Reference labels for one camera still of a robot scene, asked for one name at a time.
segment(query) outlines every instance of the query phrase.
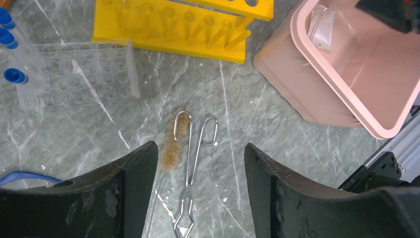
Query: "gray marble table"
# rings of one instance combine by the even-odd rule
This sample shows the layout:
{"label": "gray marble table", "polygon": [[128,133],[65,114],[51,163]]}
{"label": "gray marble table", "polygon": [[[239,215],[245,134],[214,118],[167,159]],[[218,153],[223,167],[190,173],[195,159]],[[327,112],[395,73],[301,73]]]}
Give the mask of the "gray marble table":
{"label": "gray marble table", "polygon": [[[24,169],[69,179],[154,140],[163,148],[171,117],[188,109],[200,124],[219,118],[218,145],[202,149],[194,187],[191,237],[255,237],[247,194],[244,148],[252,142],[315,181],[337,187],[382,141],[362,128],[307,123],[252,65],[296,0],[275,0],[275,18],[254,22],[244,65],[135,49],[142,98],[27,113],[16,90],[0,82],[0,172]],[[16,0],[12,15],[37,44],[89,42],[94,1]],[[0,50],[1,72],[8,67]],[[199,126],[194,131],[197,140]],[[158,171],[143,237],[172,237],[172,217],[183,186],[185,160]],[[46,185],[15,182],[18,189]]]}

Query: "blue tube cap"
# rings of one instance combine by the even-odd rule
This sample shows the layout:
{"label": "blue tube cap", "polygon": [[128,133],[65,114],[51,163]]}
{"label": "blue tube cap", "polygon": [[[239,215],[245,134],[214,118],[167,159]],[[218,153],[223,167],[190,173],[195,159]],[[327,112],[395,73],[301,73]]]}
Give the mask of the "blue tube cap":
{"label": "blue tube cap", "polygon": [[0,43],[8,49],[16,49],[19,43],[6,28],[0,28]]}
{"label": "blue tube cap", "polygon": [[28,77],[16,68],[8,68],[4,71],[3,77],[7,82],[25,84],[29,81]]}
{"label": "blue tube cap", "polygon": [[0,24],[9,30],[14,29],[16,27],[16,24],[14,23],[12,16],[3,7],[0,7]]}

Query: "cable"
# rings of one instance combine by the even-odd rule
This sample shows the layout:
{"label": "cable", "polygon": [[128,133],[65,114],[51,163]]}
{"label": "cable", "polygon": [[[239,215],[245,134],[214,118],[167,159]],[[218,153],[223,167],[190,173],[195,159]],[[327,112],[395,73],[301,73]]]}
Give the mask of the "cable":
{"label": "cable", "polygon": [[60,179],[48,175],[42,175],[30,171],[12,171],[0,178],[0,186],[4,186],[8,183],[21,179],[43,179],[55,183],[61,182]]}

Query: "plastic packet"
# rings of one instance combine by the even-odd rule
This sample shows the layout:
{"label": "plastic packet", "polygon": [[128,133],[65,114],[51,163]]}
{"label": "plastic packet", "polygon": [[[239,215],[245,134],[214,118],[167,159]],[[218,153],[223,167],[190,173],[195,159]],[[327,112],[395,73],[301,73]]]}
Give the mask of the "plastic packet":
{"label": "plastic packet", "polygon": [[317,4],[311,14],[308,37],[314,45],[327,51],[332,50],[334,14],[335,11],[321,4]]}

